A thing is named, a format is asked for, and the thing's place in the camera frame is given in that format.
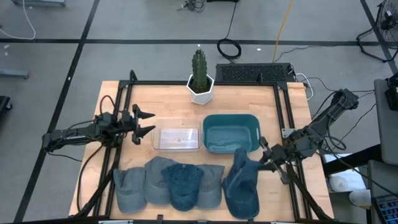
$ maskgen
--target denim cap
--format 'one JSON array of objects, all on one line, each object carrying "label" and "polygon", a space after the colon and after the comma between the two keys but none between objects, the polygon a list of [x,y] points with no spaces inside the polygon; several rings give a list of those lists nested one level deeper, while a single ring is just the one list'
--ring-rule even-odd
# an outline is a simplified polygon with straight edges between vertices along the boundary
[{"label": "denim cap", "polygon": [[167,181],[161,172],[164,168],[178,164],[171,159],[156,156],[145,164],[145,198],[148,202],[156,205],[170,204],[170,195]]},{"label": "denim cap", "polygon": [[201,209],[214,209],[221,203],[221,177],[224,166],[199,165],[204,171],[199,186],[197,207]]},{"label": "denim cap", "polygon": [[144,196],[145,169],[113,170],[118,207],[122,213],[133,213],[147,205]]},{"label": "denim cap", "polygon": [[244,149],[234,152],[234,164],[222,187],[228,210],[235,218],[251,219],[260,211],[256,187],[259,166],[259,162],[248,158]]},{"label": "denim cap", "polygon": [[162,170],[169,185],[170,201],[175,209],[186,212],[198,202],[204,171],[191,164],[175,164]]}]

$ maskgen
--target wooden table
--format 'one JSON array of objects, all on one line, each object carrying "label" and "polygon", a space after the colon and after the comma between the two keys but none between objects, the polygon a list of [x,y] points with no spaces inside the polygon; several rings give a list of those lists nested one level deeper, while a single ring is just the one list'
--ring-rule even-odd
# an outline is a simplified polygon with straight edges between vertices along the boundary
[{"label": "wooden table", "polygon": [[[117,86],[118,82],[102,83],[95,114],[100,113],[100,99],[104,95],[110,95],[115,99],[118,89]],[[296,128],[302,128],[311,122],[304,86],[302,83],[288,83],[288,87]],[[280,92],[280,98],[282,109],[284,111],[284,121],[286,126],[288,126],[282,92]],[[277,110],[275,107],[274,90],[271,86],[216,85],[214,86],[213,99],[205,106],[200,106],[191,102],[188,90],[186,89],[186,86],[183,85],[134,85],[132,88],[130,105],[133,105],[134,103],[138,104],[142,111],[156,114],[153,118],[140,120],[141,126],[152,125],[155,123],[156,119],[159,118],[194,118],[199,121],[203,121],[204,117],[209,114],[253,114],[258,118],[261,126],[261,134],[266,137],[270,146],[282,143]],[[113,106],[109,100],[104,100],[103,111],[109,111],[112,113]],[[141,145],[139,146],[134,145],[130,139],[131,135],[129,134],[123,142],[119,169],[125,170],[130,167],[144,166],[144,164],[153,157],[163,156],[181,163],[224,165],[224,176],[226,176],[233,162],[232,154],[210,154],[203,146],[197,152],[172,153],[156,151],[151,145],[150,134],[142,139]],[[85,162],[99,146],[100,144],[97,142],[87,145],[83,162]],[[104,152],[105,150],[102,149],[97,155],[95,155],[95,157],[89,161],[83,173],[81,183],[81,206],[88,201],[88,199],[93,195],[93,192],[97,189]],[[261,156],[261,149],[249,154],[251,159],[257,161]],[[303,161],[303,168],[308,191],[325,213],[333,217],[333,211],[323,175],[320,157],[315,154],[313,157],[305,159]],[[282,184],[277,172],[260,172],[257,189],[260,200],[260,212],[254,219],[255,221],[294,221],[289,186]],[[305,217],[302,198],[297,188],[296,190],[298,193],[300,216]],[[106,189],[103,194],[99,214],[104,214],[107,196],[108,190]],[[75,191],[75,196],[73,197],[70,208],[70,214],[75,214],[76,212]],[[194,208],[188,212],[180,212],[174,209],[171,205],[165,207],[148,203],[146,208],[141,212],[123,214],[119,211],[116,194],[114,195],[111,218],[156,220],[158,214],[162,214],[164,216],[164,220],[237,220],[229,213],[224,196],[221,201],[221,205],[216,210],[199,210]]]}]

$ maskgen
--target potted cactus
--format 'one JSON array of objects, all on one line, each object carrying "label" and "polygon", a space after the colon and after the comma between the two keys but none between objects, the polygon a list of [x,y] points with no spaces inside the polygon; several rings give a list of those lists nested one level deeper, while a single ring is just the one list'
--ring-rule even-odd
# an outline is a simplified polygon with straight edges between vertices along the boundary
[{"label": "potted cactus", "polygon": [[189,76],[187,88],[192,102],[204,105],[213,96],[214,79],[207,75],[205,53],[197,50],[192,58],[192,74]]}]

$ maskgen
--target concrete floor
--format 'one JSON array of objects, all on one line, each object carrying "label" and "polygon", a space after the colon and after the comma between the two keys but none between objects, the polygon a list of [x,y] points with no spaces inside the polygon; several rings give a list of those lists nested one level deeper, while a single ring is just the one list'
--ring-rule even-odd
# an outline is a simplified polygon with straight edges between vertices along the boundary
[{"label": "concrete floor", "polygon": [[[68,0],[67,7],[27,8],[40,39],[79,39],[94,0]],[[183,0],[101,0],[88,33],[89,39],[211,39],[223,38],[233,10],[231,2],[212,2],[197,14],[176,11]],[[376,16],[377,0],[367,0]],[[230,39],[275,40],[289,0],[245,0],[237,8]],[[0,24],[7,32],[28,37],[29,25],[22,7],[0,2]],[[282,40],[353,41],[370,28],[359,1],[301,0],[294,2]],[[367,41],[377,41],[371,34]],[[12,98],[14,109],[0,129],[0,223],[12,222],[25,191],[77,44],[19,44],[0,42],[0,67],[26,69],[30,79],[0,78],[0,95]],[[294,45],[280,45],[279,53]],[[202,44],[208,73],[215,77],[217,63],[228,63],[215,44]],[[366,47],[383,56],[380,46]],[[103,80],[126,79],[134,69],[140,80],[186,80],[196,44],[85,44],[78,61],[57,128],[90,119]],[[273,45],[242,45],[238,63],[271,62]],[[321,78],[329,88],[371,90],[373,80],[392,75],[387,63],[362,54],[357,46],[315,47],[285,54],[279,62],[290,62],[295,71]],[[311,80],[315,96],[308,104],[314,113],[330,93]],[[359,108],[345,113],[331,128],[342,137],[374,104],[372,95],[361,99]],[[345,139],[347,152],[356,152],[379,142],[376,110],[371,111]],[[83,146],[57,151],[77,159]],[[80,163],[47,156],[24,220],[62,218],[68,215]],[[341,221],[366,223],[365,211],[350,205],[346,195],[331,195],[335,217]]]}]

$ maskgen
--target blue bin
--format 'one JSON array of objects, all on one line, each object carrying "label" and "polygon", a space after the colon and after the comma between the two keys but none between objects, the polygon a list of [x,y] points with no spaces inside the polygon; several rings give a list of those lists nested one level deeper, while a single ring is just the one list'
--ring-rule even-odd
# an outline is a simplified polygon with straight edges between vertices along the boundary
[{"label": "blue bin", "polygon": [[209,152],[230,154],[260,147],[259,120],[251,114],[213,114],[203,121],[204,145]]}]

